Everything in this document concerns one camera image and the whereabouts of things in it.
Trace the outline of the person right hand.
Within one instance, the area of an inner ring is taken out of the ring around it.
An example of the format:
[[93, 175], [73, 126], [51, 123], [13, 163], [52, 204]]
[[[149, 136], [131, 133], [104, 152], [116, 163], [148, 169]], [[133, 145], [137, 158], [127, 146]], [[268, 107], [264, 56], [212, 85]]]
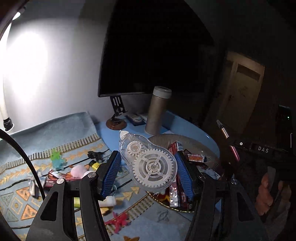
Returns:
[[[281, 191], [281, 201], [278, 206], [277, 211], [279, 213], [284, 212], [290, 208], [290, 197], [292, 191], [289, 186], [284, 187], [283, 181], [280, 181], [278, 184], [278, 190]], [[273, 204], [273, 197], [270, 194], [270, 178], [269, 174], [265, 173], [262, 177], [261, 184], [258, 188], [258, 196], [255, 202], [255, 208], [259, 216], [267, 214]]]

